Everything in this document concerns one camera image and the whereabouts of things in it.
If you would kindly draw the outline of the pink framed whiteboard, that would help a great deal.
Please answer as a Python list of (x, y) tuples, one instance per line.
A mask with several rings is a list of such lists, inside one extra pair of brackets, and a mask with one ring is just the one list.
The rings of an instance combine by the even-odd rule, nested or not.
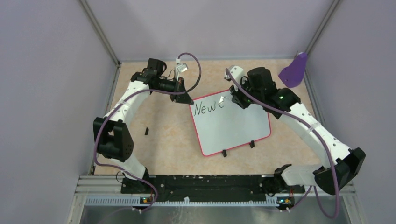
[(229, 90), (195, 98), (190, 113), (203, 156), (211, 156), (271, 135), (269, 113), (259, 105), (240, 108)]

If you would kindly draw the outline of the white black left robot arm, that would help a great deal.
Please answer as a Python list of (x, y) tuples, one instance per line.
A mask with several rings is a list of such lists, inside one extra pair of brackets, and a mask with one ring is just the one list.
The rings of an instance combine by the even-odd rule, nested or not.
[(162, 77), (166, 68), (164, 61), (149, 59), (146, 68), (132, 75), (127, 90), (114, 108), (93, 122), (94, 154), (112, 161), (111, 164), (104, 164), (95, 160), (95, 164), (121, 171), (125, 175), (125, 186), (134, 193), (149, 193), (154, 190), (154, 186), (149, 183), (147, 169), (133, 155), (134, 141), (129, 125), (138, 108), (153, 92), (167, 94), (176, 103), (194, 103), (185, 88), (184, 78), (180, 77), (182, 72), (188, 70), (187, 64), (177, 58), (171, 80)]

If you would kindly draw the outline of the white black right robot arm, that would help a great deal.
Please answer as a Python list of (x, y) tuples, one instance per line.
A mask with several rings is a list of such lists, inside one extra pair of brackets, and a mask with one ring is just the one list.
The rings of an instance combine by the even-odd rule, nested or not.
[(352, 149), (334, 137), (308, 111), (301, 99), (289, 88), (277, 88), (271, 72), (258, 67), (245, 73), (239, 66), (225, 70), (225, 80), (232, 82), (229, 88), (232, 102), (242, 109), (259, 105), (277, 120), (286, 124), (317, 155), (316, 165), (284, 165), (275, 170), (274, 187), (287, 192), (294, 185), (310, 185), (325, 193), (337, 195), (357, 176), (365, 158), (365, 152)]

